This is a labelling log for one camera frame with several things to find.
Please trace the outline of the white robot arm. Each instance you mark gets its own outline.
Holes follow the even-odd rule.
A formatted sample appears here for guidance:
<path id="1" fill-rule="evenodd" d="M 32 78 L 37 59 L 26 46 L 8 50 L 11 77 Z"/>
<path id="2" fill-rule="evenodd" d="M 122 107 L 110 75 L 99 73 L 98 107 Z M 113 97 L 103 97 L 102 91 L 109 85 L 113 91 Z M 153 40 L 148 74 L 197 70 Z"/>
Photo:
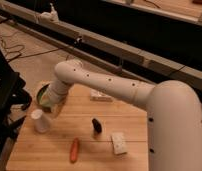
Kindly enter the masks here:
<path id="1" fill-rule="evenodd" d="M 176 80 L 157 85 L 91 72 L 79 60 L 54 68 L 43 98 L 58 104 L 75 83 L 96 89 L 147 112 L 149 171 L 202 171 L 202 107 L 196 92 Z"/>

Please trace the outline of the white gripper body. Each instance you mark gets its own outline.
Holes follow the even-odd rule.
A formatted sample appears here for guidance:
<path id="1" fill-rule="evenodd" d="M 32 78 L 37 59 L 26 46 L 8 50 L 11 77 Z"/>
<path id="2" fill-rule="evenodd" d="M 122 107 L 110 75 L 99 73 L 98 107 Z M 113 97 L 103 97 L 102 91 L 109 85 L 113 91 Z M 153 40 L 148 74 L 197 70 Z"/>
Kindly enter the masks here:
<path id="1" fill-rule="evenodd" d="M 72 87 L 71 84 L 62 82 L 58 79 L 52 81 L 48 88 L 46 89 L 43 98 L 50 103 L 50 107 L 53 107 L 55 104 L 59 104 L 63 101 L 68 95 L 69 89 Z"/>

